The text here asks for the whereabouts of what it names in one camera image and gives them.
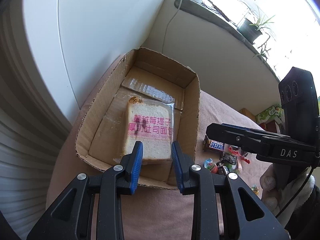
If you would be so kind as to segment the white-gloved right hand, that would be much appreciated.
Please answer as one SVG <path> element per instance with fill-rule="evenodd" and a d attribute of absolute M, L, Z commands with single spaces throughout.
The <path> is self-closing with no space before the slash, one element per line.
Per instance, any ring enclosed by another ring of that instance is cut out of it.
<path fill-rule="evenodd" d="M 263 189 L 261 200 L 276 216 L 300 189 L 308 175 L 308 171 L 305 170 L 301 175 L 298 176 L 298 178 L 288 183 L 284 189 L 278 189 L 276 173 L 274 172 L 273 164 L 271 164 L 260 177 L 260 186 Z M 313 175 L 311 175 L 300 193 L 289 204 L 279 218 L 289 218 L 295 210 L 302 207 L 307 199 L 311 196 L 314 186 L 315 178 Z"/>

